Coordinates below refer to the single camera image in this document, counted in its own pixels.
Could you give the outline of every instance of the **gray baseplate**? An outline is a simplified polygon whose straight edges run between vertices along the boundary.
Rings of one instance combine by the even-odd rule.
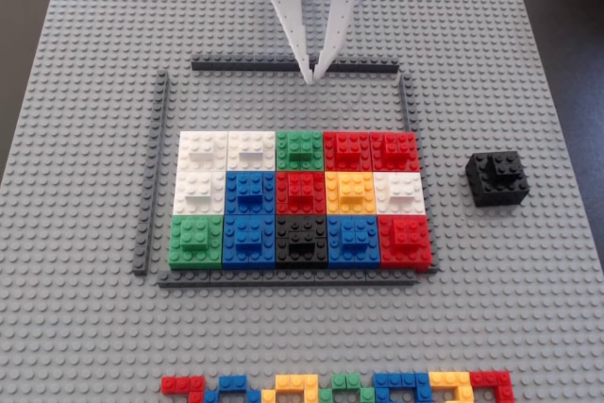
[[[310,52],[328,0],[304,0]],[[344,53],[396,57],[441,272],[407,287],[156,285],[178,131],[399,129],[388,76],[193,73],[288,54],[268,0],[51,0],[0,197],[0,401],[157,402],[164,375],[508,369],[517,401],[604,401],[604,285],[522,0],[360,0]],[[148,277],[130,272],[155,74],[173,81]],[[531,192],[477,209],[470,155]]]

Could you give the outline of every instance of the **colorful lego bricks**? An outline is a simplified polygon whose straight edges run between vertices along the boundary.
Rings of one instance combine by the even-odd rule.
[[[474,403],[474,389],[488,388],[495,403],[515,403],[509,372],[427,372],[374,373],[364,387],[357,373],[334,374],[330,386],[319,388],[318,375],[276,375],[275,389],[251,390],[247,376],[220,376],[216,390],[206,389],[206,379],[196,377],[163,377],[163,395],[186,395],[188,403],[219,403],[221,395],[245,395],[246,403],[276,403],[278,395],[300,394],[304,403],[334,403],[337,393],[355,393],[360,403],[393,403],[392,391],[411,391],[415,403],[433,403],[434,391],[449,391],[454,400],[446,403]]]
[[[171,269],[432,264],[412,133],[183,131],[178,150]]]

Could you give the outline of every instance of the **green lego brick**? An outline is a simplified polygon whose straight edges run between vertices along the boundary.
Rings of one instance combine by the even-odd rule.
[[[376,403],[376,389],[373,387],[362,388],[361,403]]]
[[[361,375],[350,373],[346,375],[346,389],[353,391],[361,388]]]
[[[170,269],[222,269],[223,216],[173,216]]]
[[[180,247],[187,252],[208,250],[208,217],[205,216],[176,216],[180,223]]]
[[[319,390],[319,403],[333,403],[333,392],[331,389]]]
[[[277,170],[323,171],[323,132],[278,132]]]
[[[346,390],[346,375],[345,374],[331,375],[331,389],[333,391],[345,391]]]

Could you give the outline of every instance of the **blue lego brick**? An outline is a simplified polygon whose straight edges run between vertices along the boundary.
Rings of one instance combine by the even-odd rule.
[[[275,269],[275,216],[225,216],[223,269]]]
[[[247,391],[247,403],[260,403],[262,399],[261,391]]]
[[[327,240],[330,268],[379,267],[376,216],[328,216]]]
[[[273,214],[275,172],[226,172],[225,214]]]
[[[204,403],[219,403],[219,400],[218,391],[204,391]]]
[[[231,375],[228,377],[218,377],[218,392],[246,392],[247,376]]]
[[[401,375],[401,389],[415,389],[416,381],[414,373],[403,373]]]
[[[374,373],[374,387],[388,387],[388,374]]]
[[[432,403],[432,388],[428,373],[415,374],[415,389],[413,391],[416,403]]]
[[[388,388],[389,389],[402,389],[403,388],[403,376],[400,373],[389,373],[388,374]]]
[[[390,389],[387,387],[376,387],[376,403],[390,403]]]

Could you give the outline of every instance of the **yellow lego brick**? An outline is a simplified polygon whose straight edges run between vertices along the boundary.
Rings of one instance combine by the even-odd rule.
[[[319,390],[319,376],[318,375],[305,375],[304,376],[304,389],[316,389]]]
[[[459,386],[455,388],[455,399],[463,403],[474,403],[472,386]]]
[[[291,375],[277,375],[275,378],[275,389],[278,391],[289,391],[292,387]]]
[[[432,389],[455,389],[460,386],[470,386],[468,372],[430,372],[428,375]]]
[[[262,391],[262,403],[275,403],[276,401],[277,391]]]
[[[292,375],[292,383],[290,384],[290,392],[304,392],[305,375]]]
[[[371,172],[325,172],[327,214],[375,214]]]
[[[319,387],[304,390],[304,403],[319,403]]]

